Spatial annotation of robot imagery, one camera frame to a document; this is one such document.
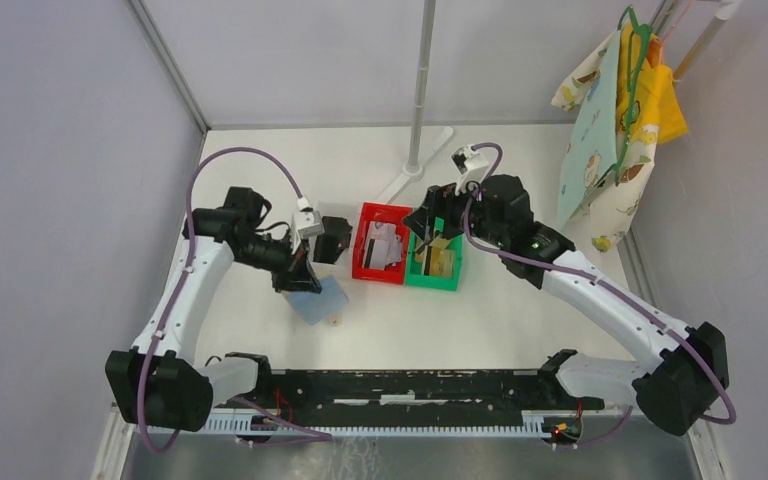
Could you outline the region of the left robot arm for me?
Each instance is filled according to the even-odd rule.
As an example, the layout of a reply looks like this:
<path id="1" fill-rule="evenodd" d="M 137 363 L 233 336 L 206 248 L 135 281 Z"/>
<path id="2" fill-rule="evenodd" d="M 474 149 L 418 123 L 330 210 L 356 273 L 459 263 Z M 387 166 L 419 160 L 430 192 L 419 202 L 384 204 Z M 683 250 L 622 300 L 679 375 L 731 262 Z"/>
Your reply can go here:
<path id="1" fill-rule="evenodd" d="M 248 187 L 232 187 L 217 208 L 188 213 L 176 273 L 143 331 L 126 351 L 112 351 L 105 374 L 125 421 L 149 428 L 197 432 L 211 410 L 234 397 L 250 407 L 274 394 L 266 357 L 231 353 L 203 367 L 195 350 L 221 281 L 235 263 L 267 271 L 278 293 L 319 294 L 308 259 L 310 239 L 324 231 L 321 214 L 301 197 L 289 229 L 274 238 L 263 222 L 271 204 Z"/>

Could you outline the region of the beige card holder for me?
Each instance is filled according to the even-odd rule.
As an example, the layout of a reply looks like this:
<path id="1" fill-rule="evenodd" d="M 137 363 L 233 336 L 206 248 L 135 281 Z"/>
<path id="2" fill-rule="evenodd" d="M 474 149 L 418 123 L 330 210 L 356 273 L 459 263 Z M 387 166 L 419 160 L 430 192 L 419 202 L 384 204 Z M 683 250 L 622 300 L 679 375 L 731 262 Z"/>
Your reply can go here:
<path id="1" fill-rule="evenodd" d="M 339 281 L 332 275 L 320 279 L 322 290 L 313 292 L 285 292 L 285 301 L 307 325 L 330 322 L 340 315 L 349 299 Z"/>

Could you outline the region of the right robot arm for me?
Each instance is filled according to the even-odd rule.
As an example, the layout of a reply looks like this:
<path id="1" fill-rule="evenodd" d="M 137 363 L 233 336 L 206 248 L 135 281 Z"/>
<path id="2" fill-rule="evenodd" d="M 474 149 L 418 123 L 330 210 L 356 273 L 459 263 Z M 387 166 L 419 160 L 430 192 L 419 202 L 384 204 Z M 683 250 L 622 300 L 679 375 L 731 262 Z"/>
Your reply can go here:
<path id="1" fill-rule="evenodd" d="M 574 350 L 556 354 L 550 373 L 537 382 L 545 405 L 598 398 L 639 410 L 675 436 L 699 420 L 736 422 L 723 332 L 709 322 L 693 327 L 607 277 L 572 240 L 536 220 L 518 177 L 494 175 L 465 189 L 432 186 L 402 222 L 426 241 L 463 237 L 515 277 L 582 313 L 630 354 L 628 361 Z"/>

